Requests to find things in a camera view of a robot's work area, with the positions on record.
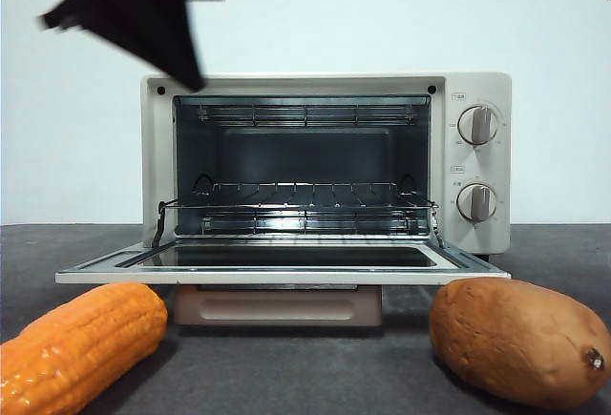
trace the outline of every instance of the temperature dial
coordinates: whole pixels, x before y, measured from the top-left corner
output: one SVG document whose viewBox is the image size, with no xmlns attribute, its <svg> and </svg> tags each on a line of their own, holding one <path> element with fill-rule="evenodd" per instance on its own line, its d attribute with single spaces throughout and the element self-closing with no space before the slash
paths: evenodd
<svg viewBox="0 0 611 415">
<path fill-rule="evenodd" d="M 467 143 L 484 145 L 496 135 L 496 117 L 488 105 L 469 107 L 458 119 L 458 131 Z"/>
<path fill-rule="evenodd" d="M 495 213 L 496 195 L 485 184 L 470 184 L 458 193 L 456 205 L 464 218 L 481 222 Z"/>
</svg>

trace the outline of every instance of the wire rack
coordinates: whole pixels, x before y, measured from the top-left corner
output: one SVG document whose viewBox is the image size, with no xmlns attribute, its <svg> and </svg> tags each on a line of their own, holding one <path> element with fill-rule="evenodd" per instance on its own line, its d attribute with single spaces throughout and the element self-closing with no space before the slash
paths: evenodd
<svg viewBox="0 0 611 415">
<path fill-rule="evenodd" d="M 159 212 L 162 218 L 166 209 L 197 213 L 201 235 L 426 235 L 428 212 L 436 208 L 434 202 L 401 191 L 392 182 L 209 182 L 207 187 L 200 184 L 188 199 L 162 202 Z"/>
<path fill-rule="evenodd" d="M 199 105 L 201 122 L 227 126 L 415 125 L 418 105 Z"/>
<path fill-rule="evenodd" d="M 414 191 L 401 191 L 392 182 L 357 183 L 211 183 L 195 188 L 186 200 L 165 203 L 166 208 L 210 209 L 238 212 L 332 209 L 345 211 L 414 211 L 431 209 L 435 203 Z"/>
</svg>

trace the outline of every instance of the black object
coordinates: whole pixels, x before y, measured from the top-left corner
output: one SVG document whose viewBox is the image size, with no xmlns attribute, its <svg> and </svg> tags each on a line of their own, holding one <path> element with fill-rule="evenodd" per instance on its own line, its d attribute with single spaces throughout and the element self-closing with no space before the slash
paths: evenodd
<svg viewBox="0 0 611 415">
<path fill-rule="evenodd" d="M 184 0 L 64 0 L 43 19 L 48 28 L 80 25 L 192 91 L 203 86 Z"/>
</svg>

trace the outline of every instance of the oven control knob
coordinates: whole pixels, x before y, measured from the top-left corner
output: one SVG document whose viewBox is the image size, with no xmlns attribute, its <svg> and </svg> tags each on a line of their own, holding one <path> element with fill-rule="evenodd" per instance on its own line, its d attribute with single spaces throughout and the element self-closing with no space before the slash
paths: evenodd
<svg viewBox="0 0 611 415">
<path fill-rule="evenodd" d="M 485 184 L 470 184 L 458 193 L 456 205 L 464 218 L 473 222 L 481 222 L 495 213 L 496 195 Z"/>
<path fill-rule="evenodd" d="M 496 135 L 496 117 L 490 106 L 473 105 L 458 119 L 458 131 L 467 143 L 483 145 Z"/>
</svg>

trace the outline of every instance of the white wall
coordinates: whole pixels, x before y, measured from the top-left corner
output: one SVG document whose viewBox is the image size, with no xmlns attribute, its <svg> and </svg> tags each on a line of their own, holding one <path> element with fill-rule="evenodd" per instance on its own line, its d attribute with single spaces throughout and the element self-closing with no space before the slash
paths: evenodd
<svg viewBox="0 0 611 415">
<path fill-rule="evenodd" d="M 59 0 L 2 0 L 2 220 L 140 222 L 138 81 L 153 69 Z M 608 0 L 190 2 L 208 72 L 501 70 L 514 79 L 512 222 L 611 221 Z"/>
</svg>

